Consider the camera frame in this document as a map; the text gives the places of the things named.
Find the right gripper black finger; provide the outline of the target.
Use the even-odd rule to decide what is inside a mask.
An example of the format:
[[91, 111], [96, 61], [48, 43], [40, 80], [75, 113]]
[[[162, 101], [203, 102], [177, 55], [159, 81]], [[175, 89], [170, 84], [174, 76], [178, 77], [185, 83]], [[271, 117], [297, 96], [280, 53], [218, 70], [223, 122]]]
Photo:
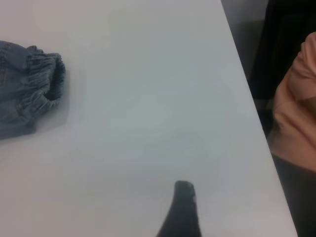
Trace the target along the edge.
[[195, 188], [188, 181], [176, 181], [168, 214], [158, 237], [201, 237]]

